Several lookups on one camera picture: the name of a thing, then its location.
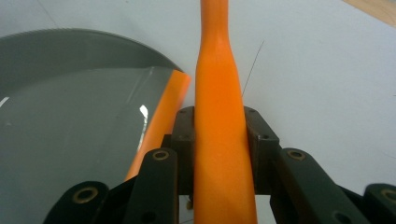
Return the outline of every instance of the gray plate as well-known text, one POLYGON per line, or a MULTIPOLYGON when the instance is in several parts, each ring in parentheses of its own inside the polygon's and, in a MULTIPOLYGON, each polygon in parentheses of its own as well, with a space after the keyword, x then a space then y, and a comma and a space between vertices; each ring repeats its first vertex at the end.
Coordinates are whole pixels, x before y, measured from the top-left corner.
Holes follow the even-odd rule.
POLYGON ((1 38, 0 223, 41 223, 82 181, 121 183, 173 69, 95 31, 1 38))

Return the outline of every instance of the white surface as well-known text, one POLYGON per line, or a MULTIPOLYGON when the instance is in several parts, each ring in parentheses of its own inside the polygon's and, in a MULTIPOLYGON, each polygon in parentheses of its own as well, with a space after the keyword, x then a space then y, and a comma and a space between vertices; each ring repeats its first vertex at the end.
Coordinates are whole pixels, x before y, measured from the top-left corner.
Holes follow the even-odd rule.
MULTIPOLYGON (((0 1, 0 36, 56 27, 130 37, 194 76, 199 1, 0 1)), ((358 193, 396 185, 396 29, 342 1, 234 0, 230 36, 245 105, 282 147, 309 152, 358 193)), ((193 87, 184 105, 193 105, 193 87)), ((269 218, 260 197, 263 207, 260 223, 269 218)))

